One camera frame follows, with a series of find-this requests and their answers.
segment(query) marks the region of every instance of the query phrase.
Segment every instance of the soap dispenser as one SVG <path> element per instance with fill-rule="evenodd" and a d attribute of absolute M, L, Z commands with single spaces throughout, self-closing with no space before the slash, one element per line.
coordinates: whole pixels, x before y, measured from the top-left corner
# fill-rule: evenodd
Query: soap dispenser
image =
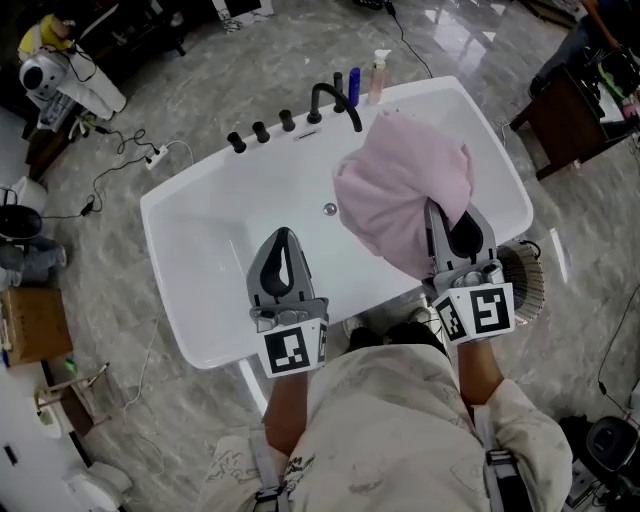
<path fill-rule="evenodd" d="M 382 89 L 384 89 L 384 81 L 387 74 L 387 64 L 385 59 L 391 50 L 376 50 L 373 68 L 371 69 L 371 84 L 369 85 L 369 95 L 367 103 L 375 105 L 380 102 Z"/>

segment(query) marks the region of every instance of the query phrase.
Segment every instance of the white bathtub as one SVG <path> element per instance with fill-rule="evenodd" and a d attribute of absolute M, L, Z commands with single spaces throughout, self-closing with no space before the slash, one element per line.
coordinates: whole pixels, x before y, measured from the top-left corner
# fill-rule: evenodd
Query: white bathtub
<path fill-rule="evenodd" d="M 282 102 L 286 108 L 286 98 Z M 323 213 L 326 203 L 335 202 L 334 165 L 362 145 L 381 109 L 428 120 L 464 141 L 475 169 L 472 201 L 493 226 L 497 243 L 529 227 L 533 209 L 513 164 L 453 77 L 386 89 L 374 106 L 361 97 L 361 133 L 354 132 L 346 112 L 334 113 L 333 105 L 320 110 L 323 120 L 317 125 L 307 123 L 306 112 L 294 119 L 291 133 L 278 123 L 268 129 L 268 143 L 247 137 L 244 153 L 225 148 L 141 200 L 162 300 L 192 365 L 211 368 L 257 352 L 261 338 L 248 314 L 245 272 L 260 245 L 281 226 L 300 239 L 316 296 L 329 298 L 331 323 L 419 285 L 372 256 L 338 215 Z"/>

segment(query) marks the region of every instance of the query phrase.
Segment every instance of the towel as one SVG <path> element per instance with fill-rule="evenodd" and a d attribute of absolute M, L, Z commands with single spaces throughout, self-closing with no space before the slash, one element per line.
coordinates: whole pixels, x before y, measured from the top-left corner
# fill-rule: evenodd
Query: towel
<path fill-rule="evenodd" d="M 383 111 L 362 148 L 336 166 L 333 185 L 344 226 L 374 255 L 422 280 L 434 271 L 426 200 L 438 203 L 455 226 L 473 191 L 471 156 L 432 124 Z"/>

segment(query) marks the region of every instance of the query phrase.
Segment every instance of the gray marble floor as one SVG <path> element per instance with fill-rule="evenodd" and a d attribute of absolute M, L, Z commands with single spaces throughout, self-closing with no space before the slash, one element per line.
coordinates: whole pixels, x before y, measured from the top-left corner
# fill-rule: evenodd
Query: gray marble floor
<path fill-rule="evenodd" d="M 395 5 L 407 39 L 433 73 L 458 77 L 498 132 L 525 105 L 527 81 L 564 35 L 506 0 Z M 146 64 L 124 85 L 129 103 L 110 127 L 130 135 L 142 126 L 157 144 L 184 140 L 202 159 L 224 147 L 230 131 L 248 134 L 253 121 L 275 122 L 282 108 L 305 111 L 314 83 L 330 80 L 334 71 L 366 68 L 377 48 L 393 50 L 391 85 L 425 78 L 384 12 L 356 8 L 350 0 L 277 0 L 274 8 L 272 20 L 237 33 L 201 27 L 187 37 L 184 58 L 165 54 Z M 363 90 L 367 86 L 365 79 Z M 51 215 L 78 212 L 98 173 L 142 154 L 128 147 L 117 156 L 117 144 L 115 137 L 93 134 L 56 161 L 46 177 Z M 538 183 L 520 138 L 507 130 L 506 144 L 534 205 L 527 236 L 542 248 L 547 303 L 535 322 L 496 339 L 495 351 L 504 372 L 554 416 L 615 413 L 600 396 L 595 374 L 640 279 L 634 256 L 640 247 L 638 164 L 620 145 L 579 171 Z M 78 365 L 88 372 L 111 362 L 109 386 L 98 387 L 93 405 L 111 411 L 113 419 L 84 444 L 95 458 L 131 475 L 128 506 L 136 512 L 191 510 L 216 440 L 259 420 L 237 364 L 211 371 L 191 367 L 164 317 L 142 396 L 126 415 L 121 412 L 137 392 L 161 310 L 139 199 L 188 163 L 188 152 L 176 145 L 153 172 L 142 165 L 114 172 L 100 185 L 106 195 L 102 213 L 47 226 L 71 248 L 71 264 L 59 282 Z M 419 299 L 416 291 L 378 310 L 377 327 Z M 639 302 L 603 371 L 619 401 L 639 375 Z M 334 354 L 344 343 L 335 338 Z M 259 363 L 251 365 L 268 393 Z"/>

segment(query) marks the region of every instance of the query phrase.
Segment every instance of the bathtub faucet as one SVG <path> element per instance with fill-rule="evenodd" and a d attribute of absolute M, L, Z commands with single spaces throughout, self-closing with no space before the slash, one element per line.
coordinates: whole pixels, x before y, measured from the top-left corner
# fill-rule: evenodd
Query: bathtub faucet
<path fill-rule="evenodd" d="M 353 129 L 356 132 L 362 131 L 362 122 L 357 110 L 349 103 L 349 99 L 342 94 L 338 89 L 332 85 L 325 84 L 323 82 L 316 84 L 311 89 L 311 110 L 307 116 L 307 121 L 311 124 L 318 124 L 322 121 L 322 114 L 318 111 L 318 104 L 320 103 L 320 91 L 328 92 L 336 99 L 337 103 L 340 103 L 349 114 L 351 122 L 353 123 Z"/>

